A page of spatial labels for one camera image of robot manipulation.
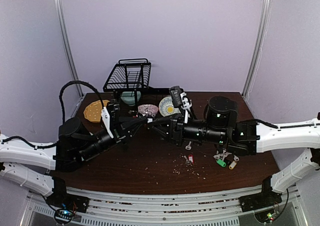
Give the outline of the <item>key with red tag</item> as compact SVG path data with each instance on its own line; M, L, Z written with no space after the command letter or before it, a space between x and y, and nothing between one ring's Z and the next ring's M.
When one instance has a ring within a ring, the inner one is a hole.
M191 165L194 164L192 157L183 156L183 158L185 159L185 164L186 164L187 166L191 166Z

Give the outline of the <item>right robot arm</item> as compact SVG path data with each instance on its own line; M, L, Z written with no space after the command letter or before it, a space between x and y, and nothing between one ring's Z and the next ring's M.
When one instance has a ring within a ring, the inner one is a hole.
M173 114L148 120L148 126L167 141L180 145L183 140L215 144L236 156L251 156L276 149L304 148L286 168L263 180L261 192L239 198L244 211L282 201L281 195L312 170L320 168L320 121L271 124L259 119L237 122L236 102L226 97L211 98L204 119Z

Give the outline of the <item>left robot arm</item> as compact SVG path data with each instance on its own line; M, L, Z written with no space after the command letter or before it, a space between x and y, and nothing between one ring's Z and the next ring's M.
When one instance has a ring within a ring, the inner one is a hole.
M102 130L90 133L79 117L63 122L55 143L28 142L21 136L0 136L0 175L29 188L56 207L77 202L68 194L66 183L57 177L41 175L27 165L52 171L73 172L111 147L125 143L134 131L148 121L145 116L120 117L120 106L112 101L102 108Z

